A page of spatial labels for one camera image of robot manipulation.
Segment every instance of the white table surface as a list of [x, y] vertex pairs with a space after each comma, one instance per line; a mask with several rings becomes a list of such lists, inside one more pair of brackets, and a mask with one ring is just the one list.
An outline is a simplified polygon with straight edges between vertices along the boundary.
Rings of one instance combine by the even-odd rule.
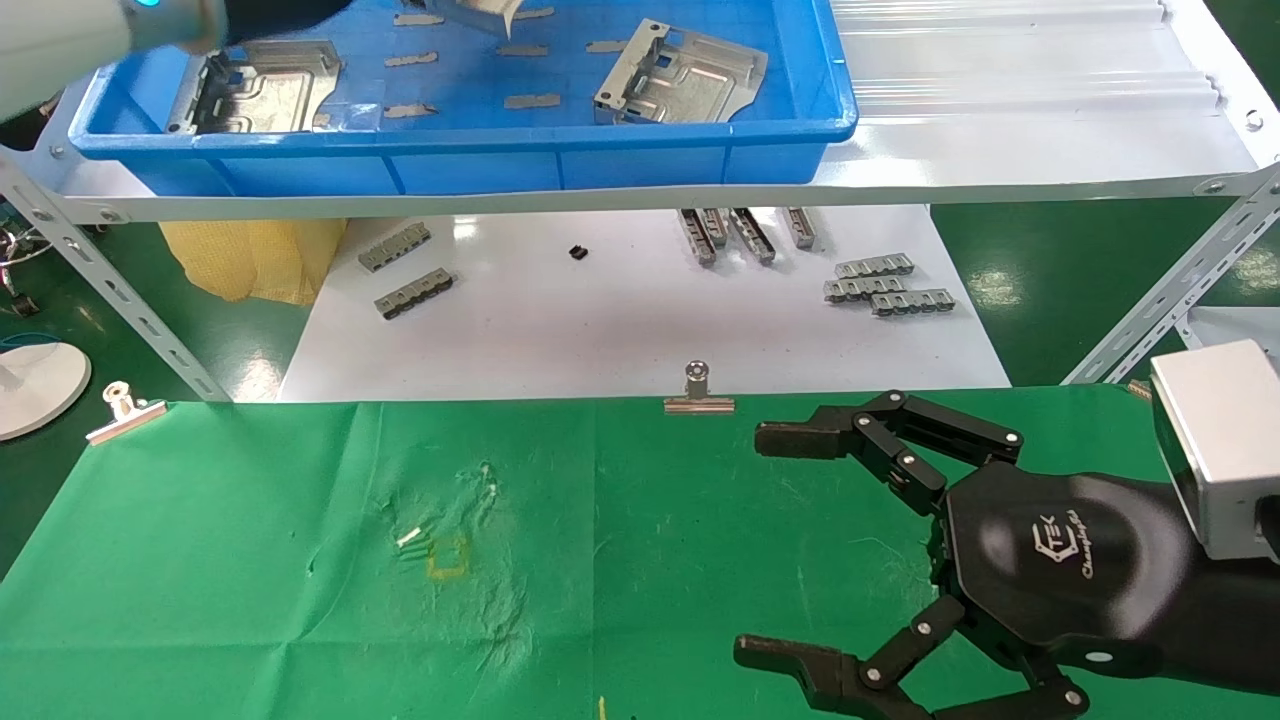
[[[714, 395], [1009, 386], [925, 206], [810, 214], [814, 251], [762, 208], [774, 264], [735, 238], [712, 269], [673, 210], [420, 218], [434, 238], [378, 273], [356, 256], [413, 220], [356, 220], [279, 400], [672, 396], [695, 359]], [[575, 245], [590, 255], [575, 261]], [[881, 319], [823, 301], [837, 261], [888, 252], [916, 263], [909, 288], [950, 290], [956, 310]], [[394, 320], [374, 310], [439, 266], [452, 290]]]

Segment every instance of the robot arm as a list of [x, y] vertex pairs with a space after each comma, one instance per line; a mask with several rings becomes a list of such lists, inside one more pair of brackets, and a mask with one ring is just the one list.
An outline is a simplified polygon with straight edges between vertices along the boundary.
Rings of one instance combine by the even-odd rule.
[[0, 0], [0, 120], [129, 53], [211, 50], [314, 26], [352, 0]]

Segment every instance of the white lamp base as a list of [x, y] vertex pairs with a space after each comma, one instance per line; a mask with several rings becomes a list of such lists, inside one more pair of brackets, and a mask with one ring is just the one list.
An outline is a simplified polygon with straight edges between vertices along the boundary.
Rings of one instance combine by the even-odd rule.
[[88, 387], [90, 361], [64, 342], [0, 354], [0, 441], [37, 430], [70, 407]]

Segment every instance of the metal shelf frame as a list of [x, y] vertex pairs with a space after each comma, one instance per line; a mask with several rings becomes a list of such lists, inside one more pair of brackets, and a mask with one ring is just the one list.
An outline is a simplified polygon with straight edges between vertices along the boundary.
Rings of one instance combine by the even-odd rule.
[[1230, 196], [1064, 383], [1116, 382], [1280, 218], [1280, 113], [1202, 0], [832, 0], [861, 119], [804, 186], [444, 197], [157, 197], [67, 141], [87, 79], [0, 192], [205, 400], [227, 393], [81, 224], [682, 206]]

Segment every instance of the metal shelf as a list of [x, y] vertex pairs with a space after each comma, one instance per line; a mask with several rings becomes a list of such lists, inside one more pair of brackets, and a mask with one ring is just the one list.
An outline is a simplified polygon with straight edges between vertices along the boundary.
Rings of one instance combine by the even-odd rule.
[[19, 158], [70, 220], [1247, 195], [1280, 114], [1201, 0], [833, 0], [861, 106], [805, 186], [448, 197], [156, 197], [65, 142]]

